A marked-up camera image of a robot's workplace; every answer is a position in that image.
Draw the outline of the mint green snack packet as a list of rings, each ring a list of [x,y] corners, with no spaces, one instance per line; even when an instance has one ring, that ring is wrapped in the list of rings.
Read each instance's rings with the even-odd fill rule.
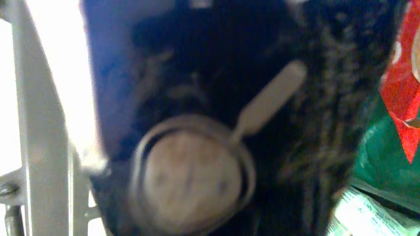
[[[327,236],[418,236],[419,220],[385,208],[350,187],[342,195],[328,225]]]

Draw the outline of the green coffee bag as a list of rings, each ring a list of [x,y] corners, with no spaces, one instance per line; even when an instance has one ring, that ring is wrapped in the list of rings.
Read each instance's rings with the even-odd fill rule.
[[[373,99],[351,184],[419,213],[419,0],[398,8],[398,33]]]

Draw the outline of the grey plastic basket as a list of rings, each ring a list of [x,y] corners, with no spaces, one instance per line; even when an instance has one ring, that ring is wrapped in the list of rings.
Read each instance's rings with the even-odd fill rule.
[[[31,1],[2,1],[11,24],[22,166],[1,176],[9,235],[108,235],[65,131]]]

